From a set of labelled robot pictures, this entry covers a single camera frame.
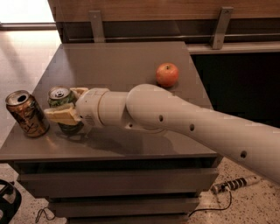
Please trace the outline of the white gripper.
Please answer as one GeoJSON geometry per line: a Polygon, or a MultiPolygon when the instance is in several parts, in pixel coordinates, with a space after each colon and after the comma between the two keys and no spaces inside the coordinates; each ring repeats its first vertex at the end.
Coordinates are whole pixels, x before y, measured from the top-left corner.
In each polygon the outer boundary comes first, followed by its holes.
{"type": "Polygon", "coordinates": [[[99,104],[101,98],[109,91],[107,88],[71,87],[77,100],[73,103],[48,108],[44,110],[48,120],[65,125],[76,125],[82,121],[86,125],[102,128],[103,124],[99,117],[99,104]]]}

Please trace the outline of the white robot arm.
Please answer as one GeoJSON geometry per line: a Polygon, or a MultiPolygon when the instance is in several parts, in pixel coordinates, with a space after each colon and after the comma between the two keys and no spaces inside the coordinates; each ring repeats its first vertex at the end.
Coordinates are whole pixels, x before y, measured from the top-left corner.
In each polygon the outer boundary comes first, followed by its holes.
{"type": "Polygon", "coordinates": [[[196,106],[151,84],[129,92],[76,88],[75,103],[44,111],[56,123],[83,122],[126,130],[170,130],[204,144],[256,174],[280,183],[280,130],[269,125],[196,106]]]}

